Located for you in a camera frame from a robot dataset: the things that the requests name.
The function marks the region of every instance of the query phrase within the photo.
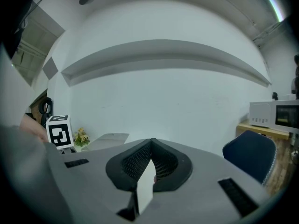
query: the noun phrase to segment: person's hand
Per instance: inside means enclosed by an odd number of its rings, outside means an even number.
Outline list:
[[[26,114],[22,118],[20,129],[37,136],[42,142],[48,142],[46,129]]]

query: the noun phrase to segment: microwave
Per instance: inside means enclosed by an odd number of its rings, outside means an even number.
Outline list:
[[[299,100],[251,102],[249,124],[299,133]]]

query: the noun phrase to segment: flower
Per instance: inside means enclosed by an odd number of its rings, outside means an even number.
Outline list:
[[[84,131],[83,127],[78,129],[78,133],[77,132],[74,133],[74,142],[76,145],[81,146],[81,147],[90,142],[89,137],[86,134],[86,132]]]

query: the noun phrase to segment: blue chair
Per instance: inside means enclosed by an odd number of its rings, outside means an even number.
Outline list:
[[[226,160],[266,184],[275,164],[276,145],[273,140],[253,131],[245,131],[222,149]]]

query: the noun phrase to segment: fluorescent light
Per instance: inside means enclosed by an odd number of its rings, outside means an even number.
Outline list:
[[[281,11],[280,11],[280,9],[279,9],[279,5],[277,4],[277,2],[276,2],[275,0],[269,0],[269,1],[270,1],[270,3],[271,3],[272,7],[274,8],[274,11],[275,11],[276,16],[277,16],[277,18],[278,18],[278,21],[279,21],[279,22],[283,21],[284,18],[283,18],[283,16],[282,16],[282,13],[281,13]]]

